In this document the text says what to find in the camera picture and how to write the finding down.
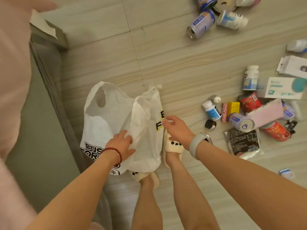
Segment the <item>white printed plastic bag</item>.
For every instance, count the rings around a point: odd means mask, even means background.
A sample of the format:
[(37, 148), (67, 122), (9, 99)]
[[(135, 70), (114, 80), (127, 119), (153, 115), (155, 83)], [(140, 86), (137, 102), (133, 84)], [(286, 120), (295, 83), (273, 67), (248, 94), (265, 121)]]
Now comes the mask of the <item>white printed plastic bag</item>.
[(164, 111), (159, 89), (151, 86), (136, 98), (127, 96), (119, 87), (99, 82), (92, 87), (84, 106), (84, 127), (81, 150), (96, 161), (106, 143), (122, 130), (132, 136), (131, 148), (136, 152), (110, 174), (126, 171), (149, 173), (161, 164)]

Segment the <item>white pink plastic cup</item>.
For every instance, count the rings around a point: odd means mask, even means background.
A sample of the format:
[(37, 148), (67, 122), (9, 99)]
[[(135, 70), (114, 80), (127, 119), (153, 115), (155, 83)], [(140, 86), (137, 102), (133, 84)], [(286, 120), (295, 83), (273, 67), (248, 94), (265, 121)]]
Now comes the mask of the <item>white pink plastic cup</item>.
[(237, 7), (252, 7), (256, 6), (261, 2), (261, 0), (236, 0)]

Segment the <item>small yellow box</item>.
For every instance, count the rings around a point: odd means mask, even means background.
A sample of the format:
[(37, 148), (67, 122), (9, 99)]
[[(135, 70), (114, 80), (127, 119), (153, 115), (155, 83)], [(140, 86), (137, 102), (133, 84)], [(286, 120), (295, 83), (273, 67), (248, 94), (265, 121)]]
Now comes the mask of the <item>small yellow box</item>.
[(229, 116), (232, 113), (239, 113), (240, 112), (240, 102), (228, 102), (227, 103), (227, 116)]

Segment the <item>cream fuzzy right slipper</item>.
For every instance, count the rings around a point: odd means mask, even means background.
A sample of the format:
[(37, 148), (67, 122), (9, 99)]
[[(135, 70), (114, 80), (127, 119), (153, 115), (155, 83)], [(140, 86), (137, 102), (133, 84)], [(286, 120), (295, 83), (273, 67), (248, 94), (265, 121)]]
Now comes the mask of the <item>cream fuzzy right slipper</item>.
[(167, 130), (164, 130), (162, 154), (163, 154), (164, 164), (167, 168), (170, 167), (166, 162), (166, 153), (167, 152), (177, 153), (179, 155), (179, 160), (181, 161), (183, 152), (185, 150), (181, 143), (174, 140), (169, 140), (170, 137), (171, 135), (167, 132)]

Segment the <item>red tin can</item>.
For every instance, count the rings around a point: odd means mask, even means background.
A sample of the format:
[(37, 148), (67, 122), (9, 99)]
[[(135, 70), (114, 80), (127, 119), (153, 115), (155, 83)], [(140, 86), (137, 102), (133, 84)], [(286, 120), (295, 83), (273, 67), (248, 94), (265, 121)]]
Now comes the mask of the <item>red tin can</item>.
[(254, 91), (247, 91), (237, 97), (237, 100), (242, 104), (243, 109), (249, 113), (262, 106), (261, 101), (256, 96)]
[(278, 142), (284, 142), (291, 138), (291, 133), (278, 121), (272, 121), (266, 125), (260, 127), (261, 130), (265, 131), (267, 135), (272, 137)]

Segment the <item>white blue small bottle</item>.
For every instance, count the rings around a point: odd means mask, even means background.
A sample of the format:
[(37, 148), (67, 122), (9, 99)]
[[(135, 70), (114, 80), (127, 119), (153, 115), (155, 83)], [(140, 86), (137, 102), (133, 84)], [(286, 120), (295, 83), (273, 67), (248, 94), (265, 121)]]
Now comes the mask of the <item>white blue small bottle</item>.
[(289, 42), (286, 46), (287, 51), (295, 53), (306, 53), (307, 52), (307, 39), (298, 39)]

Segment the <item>white teal cardboard box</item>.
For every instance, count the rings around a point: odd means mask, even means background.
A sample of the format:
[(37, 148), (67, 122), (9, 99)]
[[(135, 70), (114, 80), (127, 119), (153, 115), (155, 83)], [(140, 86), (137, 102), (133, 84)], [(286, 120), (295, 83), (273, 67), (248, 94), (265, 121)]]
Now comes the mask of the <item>white teal cardboard box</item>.
[(300, 100), (307, 79), (294, 77), (261, 77), (258, 79), (257, 97)]

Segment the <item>person's left hand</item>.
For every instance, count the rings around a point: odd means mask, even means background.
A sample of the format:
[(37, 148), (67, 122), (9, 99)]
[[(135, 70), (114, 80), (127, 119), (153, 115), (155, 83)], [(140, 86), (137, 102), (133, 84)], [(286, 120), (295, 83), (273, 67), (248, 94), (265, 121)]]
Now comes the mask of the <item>person's left hand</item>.
[(133, 143), (131, 135), (127, 134), (127, 130), (122, 130), (118, 134), (115, 134), (112, 139), (106, 144), (103, 154), (107, 155), (112, 165), (121, 164), (125, 161), (125, 153), (127, 150), (132, 149)]

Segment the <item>pink flat box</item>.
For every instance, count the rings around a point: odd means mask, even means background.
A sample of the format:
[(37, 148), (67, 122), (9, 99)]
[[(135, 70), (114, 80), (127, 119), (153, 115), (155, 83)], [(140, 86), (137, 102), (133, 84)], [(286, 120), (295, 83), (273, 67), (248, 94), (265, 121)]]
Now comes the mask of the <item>pink flat box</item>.
[(282, 100), (278, 98), (247, 113), (246, 117), (254, 122), (252, 130), (255, 130), (282, 118), (283, 113)]

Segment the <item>small white blue-label bottle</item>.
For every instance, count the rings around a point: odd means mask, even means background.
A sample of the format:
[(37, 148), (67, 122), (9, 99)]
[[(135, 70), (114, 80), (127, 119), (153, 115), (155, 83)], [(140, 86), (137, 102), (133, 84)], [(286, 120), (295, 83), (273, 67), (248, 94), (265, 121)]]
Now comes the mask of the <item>small white blue-label bottle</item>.
[(208, 100), (202, 104), (203, 108), (205, 109), (206, 114), (208, 115), (210, 120), (218, 120), (221, 118), (221, 113), (215, 104), (212, 103), (211, 100)]

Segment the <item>person's right forearm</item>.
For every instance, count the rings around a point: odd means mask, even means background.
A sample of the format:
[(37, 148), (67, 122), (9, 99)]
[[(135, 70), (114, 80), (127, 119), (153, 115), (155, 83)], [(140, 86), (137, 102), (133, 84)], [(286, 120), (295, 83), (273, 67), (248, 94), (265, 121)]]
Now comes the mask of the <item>person's right forearm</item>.
[(307, 230), (307, 189), (202, 141), (197, 157), (262, 230)]

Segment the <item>cream fuzzy left slipper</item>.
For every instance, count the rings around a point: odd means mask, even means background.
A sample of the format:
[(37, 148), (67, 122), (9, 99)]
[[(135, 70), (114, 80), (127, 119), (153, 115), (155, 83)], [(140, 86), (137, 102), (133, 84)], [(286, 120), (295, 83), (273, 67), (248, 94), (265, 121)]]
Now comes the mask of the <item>cream fuzzy left slipper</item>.
[(159, 187), (160, 181), (159, 178), (156, 174), (155, 171), (153, 172), (146, 172), (146, 173), (142, 173), (142, 172), (134, 172), (134, 171), (130, 171), (132, 174), (132, 177), (135, 181), (140, 182), (142, 179), (146, 178), (146, 177), (151, 177), (153, 182), (154, 182), (154, 189)]

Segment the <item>white paper tag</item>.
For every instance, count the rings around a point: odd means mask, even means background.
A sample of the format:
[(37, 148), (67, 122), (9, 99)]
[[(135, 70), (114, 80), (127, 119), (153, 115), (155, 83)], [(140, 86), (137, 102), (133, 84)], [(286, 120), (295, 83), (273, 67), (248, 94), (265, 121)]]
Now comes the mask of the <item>white paper tag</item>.
[(36, 28), (40, 29), (44, 33), (54, 37), (57, 39), (56, 36), (56, 29), (49, 26), (47, 21), (41, 16), (39, 12), (32, 9), (32, 15), (30, 18), (30, 23), (35, 26)]

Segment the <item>person's right leg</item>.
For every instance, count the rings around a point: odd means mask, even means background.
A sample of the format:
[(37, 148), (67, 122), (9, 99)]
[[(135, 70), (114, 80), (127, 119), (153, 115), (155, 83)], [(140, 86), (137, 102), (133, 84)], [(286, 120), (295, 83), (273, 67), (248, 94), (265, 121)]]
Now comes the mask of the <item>person's right leg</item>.
[(174, 201), (185, 230), (220, 230), (217, 219), (202, 191), (179, 159), (178, 153), (167, 152)]

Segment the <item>black foil packet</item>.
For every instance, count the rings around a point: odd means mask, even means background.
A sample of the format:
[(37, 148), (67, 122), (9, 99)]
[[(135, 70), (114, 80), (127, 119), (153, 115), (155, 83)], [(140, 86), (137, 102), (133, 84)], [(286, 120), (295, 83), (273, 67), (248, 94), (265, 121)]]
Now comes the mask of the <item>black foil packet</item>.
[(242, 132), (232, 128), (224, 132), (224, 136), (231, 155), (249, 160), (264, 154), (264, 151), (261, 149), (260, 132), (258, 129)]

